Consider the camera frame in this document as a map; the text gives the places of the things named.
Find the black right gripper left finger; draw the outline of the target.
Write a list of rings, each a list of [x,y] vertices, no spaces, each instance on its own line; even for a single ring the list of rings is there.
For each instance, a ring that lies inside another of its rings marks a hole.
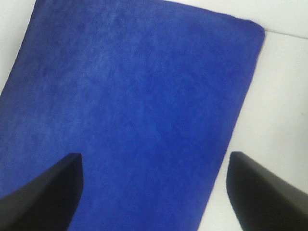
[[[1,198],[2,231],[66,231],[83,192],[82,155],[71,153]]]

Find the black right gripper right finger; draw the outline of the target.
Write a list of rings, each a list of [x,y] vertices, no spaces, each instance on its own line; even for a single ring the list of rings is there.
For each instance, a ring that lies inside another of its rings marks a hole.
[[[242,152],[230,155],[226,189],[244,231],[308,229],[308,195]]]

